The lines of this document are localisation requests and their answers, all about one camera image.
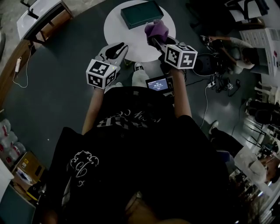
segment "purple cloth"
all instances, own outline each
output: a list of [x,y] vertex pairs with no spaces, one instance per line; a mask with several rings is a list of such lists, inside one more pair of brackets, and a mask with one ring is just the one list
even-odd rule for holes
[[145,33],[147,35],[147,38],[153,37],[153,36],[159,36],[163,43],[166,42],[169,29],[165,26],[162,20],[154,20],[154,24],[148,24],[145,27]]

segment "dark gray floor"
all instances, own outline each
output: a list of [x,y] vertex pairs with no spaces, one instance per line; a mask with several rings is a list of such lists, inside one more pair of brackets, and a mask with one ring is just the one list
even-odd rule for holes
[[[19,140],[31,150],[47,167],[50,167],[57,140],[62,128],[67,126],[80,133],[84,118],[92,96],[93,89],[86,82],[85,71],[92,58],[107,45],[103,25],[108,13],[123,0],[106,0],[103,3],[80,14],[61,31],[53,36],[31,57],[28,65],[29,86],[22,89],[13,85],[4,103],[5,113]],[[200,43],[198,34],[189,23],[193,18],[185,7],[185,0],[157,0],[173,18],[176,26],[176,38],[191,45],[199,53],[208,50]],[[150,77],[162,75],[159,61],[144,63],[146,73]],[[133,69],[123,68],[118,81],[125,85],[131,82]],[[208,111],[202,130],[207,134],[210,124],[219,120],[220,129],[231,133],[238,120],[238,109],[242,98],[254,95],[253,87],[260,76],[243,71],[240,75],[230,76],[235,83],[241,81],[240,90],[231,98],[227,92],[217,94],[207,89]],[[192,83],[201,77],[192,71],[187,73],[187,82]],[[25,68],[22,69],[17,82],[25,83]],[[189,101],[195,122],[200,126],[206,107],[204,89],[207,81],[187,87]],[[236,127],[234,137],[241,143],[239,136],[242,124]],[[11,200],[14,192],[7,191],[0,204],[0,216],[7,224],[23,223],[23,216],[10,216],[4,207],[9,204],[14,211],[27,207],[23,201]]]

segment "black t-shirt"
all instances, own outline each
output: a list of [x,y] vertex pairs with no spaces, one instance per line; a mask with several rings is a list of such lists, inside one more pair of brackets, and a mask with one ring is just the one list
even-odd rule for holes
[[160,219],[226,223],[225,164],[191,117],[176,119],[147,88],[109,90],[84,136],[64,128],[49,173],[48,195],[68,223],[121,223],[137,191]]

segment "person sitting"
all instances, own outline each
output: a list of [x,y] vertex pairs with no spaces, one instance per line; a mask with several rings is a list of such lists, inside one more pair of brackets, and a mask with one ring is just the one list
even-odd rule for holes
[[235,165],[247,177],[256,183],[272,181],[275,183],[280,177],[278,165],[280,161],[275,157],[259,160],[252,151],[241,145],[234,137],[218,129],[219,122],[215,121],[209,130],[211,142],[217,151],[228,151],[234,157]]
[[240,74],[243,69],[251,69],[259,63],[257,50],[245,41],[234,37],[209,36],[211,41],[224,40],[231,42],[229,52],[223,47],[221,50],[229,58],[231,65],[229,68],[230,74]]

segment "white shirt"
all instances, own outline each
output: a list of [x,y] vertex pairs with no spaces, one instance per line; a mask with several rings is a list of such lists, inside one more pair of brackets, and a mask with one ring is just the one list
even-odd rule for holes
[[251,150],[244,146],[234,157],[235,165],[253,182],[266,181],[266,169]]
[[[244,48],[253,48],[252,45],[238,38],[231,37],[231,42],[239,48],[241,53],[241,58],[243,58],[242,51]],[[251,69],[254,67],[254,64],[247,64],[243,60],[237,60],[236,65],[240,68],[246,68],[246,69]]]

